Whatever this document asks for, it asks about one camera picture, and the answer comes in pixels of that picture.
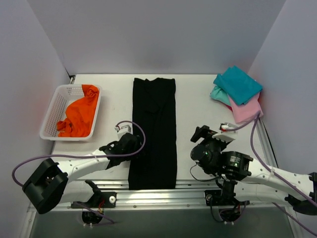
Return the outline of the black t shirt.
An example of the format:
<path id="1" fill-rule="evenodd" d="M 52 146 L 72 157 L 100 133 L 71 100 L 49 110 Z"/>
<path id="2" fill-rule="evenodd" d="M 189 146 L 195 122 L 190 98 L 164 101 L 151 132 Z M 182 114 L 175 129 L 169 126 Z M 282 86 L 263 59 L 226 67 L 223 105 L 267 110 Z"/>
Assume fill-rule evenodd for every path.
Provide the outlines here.
<path id="1" fill-rule="evenodd" d="M 174 79 L 135 78 L 133 82 L 133 133 L 146 139 L 132 159 L 130 190 L 174 189 L 177 177 L 176 83 Z"/>

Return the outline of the orange t shirt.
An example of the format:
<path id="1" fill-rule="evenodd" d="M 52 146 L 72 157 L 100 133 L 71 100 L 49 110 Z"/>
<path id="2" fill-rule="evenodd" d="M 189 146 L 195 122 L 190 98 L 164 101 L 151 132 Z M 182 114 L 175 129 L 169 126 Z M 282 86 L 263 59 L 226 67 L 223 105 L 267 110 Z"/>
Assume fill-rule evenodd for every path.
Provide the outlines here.
<path id="1" fill-rule="evenodd" d="M 82 85 L 84 97 L 71 103 L 66 111 L 66 119 L 56 124 L 58 137 L 87 137 L 94 121 L 99 98 L 99 89 L 94 85 Z"/>

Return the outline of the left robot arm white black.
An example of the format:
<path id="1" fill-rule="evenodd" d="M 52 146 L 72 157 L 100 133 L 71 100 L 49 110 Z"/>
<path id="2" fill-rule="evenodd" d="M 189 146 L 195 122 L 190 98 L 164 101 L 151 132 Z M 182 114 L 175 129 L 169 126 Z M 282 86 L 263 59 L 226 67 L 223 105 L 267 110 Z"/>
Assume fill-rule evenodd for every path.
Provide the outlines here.
<path id="1" fill-rule="evenodd" d="M 146 137 L 125 133 L 118 141 L 102 146 L 80 159 L 55 162 L 45 159 L 23 184 L 22 190 L 39 214 L 51 211 L 60 203 L 83 204 L 94 208 L 107 201 L 91 180 L 79 178 L 96 171 L 108 170 L 124 161 L 137 158 Z"/>

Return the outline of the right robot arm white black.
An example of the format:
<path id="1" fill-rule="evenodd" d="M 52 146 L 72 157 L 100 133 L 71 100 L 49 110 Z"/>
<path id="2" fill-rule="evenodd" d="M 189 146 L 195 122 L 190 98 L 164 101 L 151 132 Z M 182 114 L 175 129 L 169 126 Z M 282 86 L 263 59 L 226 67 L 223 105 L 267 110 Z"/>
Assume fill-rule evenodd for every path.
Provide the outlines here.
<path id="1" fill-rule="evenodd" d="M 301 175 L 284 171 L 251 156 L 226 151 L 236 138 L 234 125 L 220 126 L 220 132 L 208 126 L 197 127 L 191 142 L 191 159 L 207 175 L 223 179 L 219 185 L 220 199 L 224 204 L 260 201 L 291 206 L 304 215 L 317 214 L 317 175 Z"/>

